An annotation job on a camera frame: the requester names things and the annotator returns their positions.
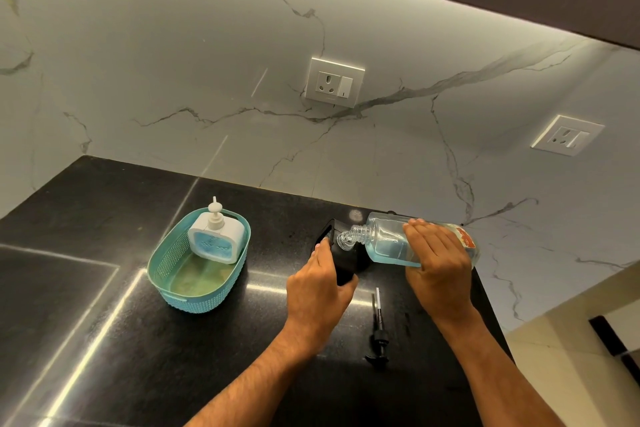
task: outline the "electric socket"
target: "electric socket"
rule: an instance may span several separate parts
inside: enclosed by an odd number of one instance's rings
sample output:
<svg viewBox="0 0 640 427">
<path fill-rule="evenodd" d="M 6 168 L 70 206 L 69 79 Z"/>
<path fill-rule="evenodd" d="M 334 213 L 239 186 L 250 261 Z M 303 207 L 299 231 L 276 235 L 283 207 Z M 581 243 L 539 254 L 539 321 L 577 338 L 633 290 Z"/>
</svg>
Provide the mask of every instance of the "electric socket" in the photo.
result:
<svg viewBox="0 0 640 427">
<path fill-rule="evenodd" d="M 327 93 L 330 95 L 338 94 L 338 85 L 340 84 L 340 75 L 332 75 L 331 73 L 318 73 L 318 81 L 316 83 L 316 91 Z"/>
</svg>

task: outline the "dispenser pump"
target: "dispenser pump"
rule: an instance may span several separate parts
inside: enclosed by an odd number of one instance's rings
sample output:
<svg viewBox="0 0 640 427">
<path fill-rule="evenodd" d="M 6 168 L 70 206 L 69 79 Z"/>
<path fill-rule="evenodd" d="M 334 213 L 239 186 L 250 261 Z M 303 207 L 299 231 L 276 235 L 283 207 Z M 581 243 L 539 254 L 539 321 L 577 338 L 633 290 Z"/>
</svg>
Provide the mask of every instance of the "dispenser pump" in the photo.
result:
<svg viewBox="0 0 640 427">
<path fill-rule="evenodd" d="M 209 216 L 209 222 L 207 224 L 207 228 L 210 230 L 219 230 L 220 228 L 225 226 L 225 217 L 222 213 L 222 204 L 216 201 L 216 197 L 213 197 L 213 202 L 209 205 L 209 212 L 211 215 Z"/>
</svg>

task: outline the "blue basket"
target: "blue basket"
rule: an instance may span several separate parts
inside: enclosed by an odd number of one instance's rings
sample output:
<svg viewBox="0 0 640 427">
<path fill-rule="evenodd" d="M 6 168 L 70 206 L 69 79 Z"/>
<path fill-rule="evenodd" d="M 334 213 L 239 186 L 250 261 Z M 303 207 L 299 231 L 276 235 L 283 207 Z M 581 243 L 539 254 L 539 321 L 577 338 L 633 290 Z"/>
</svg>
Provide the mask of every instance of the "blue basket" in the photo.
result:
<svg viewBox="0 0 640 427">
<path fill-rule="evenodd" d="M 198 219 L 200 214 L 207 212 L 207 208 L 201 208 L 196 211 L 192 211 L 187 216 L 182 218 L 180 222 L 173 227 L 169 234 L 164 237 L 162 243 L 158 245 L 156 251 L 151 255 L 151 259 L 147 264 L 147 275 L 151 283 L 158 289 L 163 299 L 176 309 L 184 310 L 186 312 L 193 312 L 199 314 L 202 312 L 208 312 L 213 308 L 220 305 L 220 303 L 227 297 L 227 294 L 234 286 L 242 267 L 246 259 L 246 250 L 249 246 L 249 238 L 251 238 L 251 227 L 247 220 L 236 213 L 232 213 L 227 210 L 222 210 L 222 213 L 227 216 L 232 216 L 239 220 L 244 225 L 244 245 L 240 256 L 236 262 L 236 267 L 231 272 L 231 275 L 227 280 L 219 286 L 216 290 L 203 296 L 187 297 L 170 292 L 168 290 L 172 279 L 180 269 L 180 265 L 184 263 L 187 256 L 190 255 L 191 248 L 189 247 L 189 236 L 187 232 L 191 225 Z"/>
</svg>

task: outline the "black countertop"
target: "black countertop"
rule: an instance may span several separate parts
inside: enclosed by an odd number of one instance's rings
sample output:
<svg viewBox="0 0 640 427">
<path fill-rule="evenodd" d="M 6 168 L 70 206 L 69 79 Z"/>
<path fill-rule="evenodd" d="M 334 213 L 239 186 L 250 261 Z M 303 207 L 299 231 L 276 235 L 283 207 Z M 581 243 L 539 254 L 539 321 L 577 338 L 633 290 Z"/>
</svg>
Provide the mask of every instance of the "black countertop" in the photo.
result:
<svg viewBox="0 0 640 427">
<path fill-rule="evenodd" d="M 214 195 L 249 221 L 252 240 L 227 299 L 191 315 L 169 307 L 143 268 L 169 226 Z M 0 425 L 182 425 L 283 326 L 286 279 L 322 226 L 368 213 L 80 158 L 0 221 Z M 404 269 L 372 264 L 359 277 L 273 425 L 480 426 L 465 375 Z M 386 371 L 364 360 L 376 286 L 390 334 Z M 509 352 L 475 271 L 472 300 Z"/>
</svg>

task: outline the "bottle neck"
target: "bottle neck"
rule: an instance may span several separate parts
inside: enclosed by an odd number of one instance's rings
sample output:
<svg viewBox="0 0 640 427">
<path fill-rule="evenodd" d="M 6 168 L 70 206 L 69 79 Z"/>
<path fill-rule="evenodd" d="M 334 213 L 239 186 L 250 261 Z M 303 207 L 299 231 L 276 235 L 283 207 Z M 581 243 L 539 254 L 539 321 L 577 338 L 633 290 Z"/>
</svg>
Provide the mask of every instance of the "bottle neck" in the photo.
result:
<svg viewBox="0 0 640 427">
<path fill-rule="evenodd" d="M 340 233 L 336 237 L 335 242 L 340 248 L 348 252 L 356 245 L 356 243 L 365 244 L 368 241 L 372 241 L 374 236 L 374 227 L 368 227 L 367 225 L 353 225 L 350 230 Z"/>
</svg>

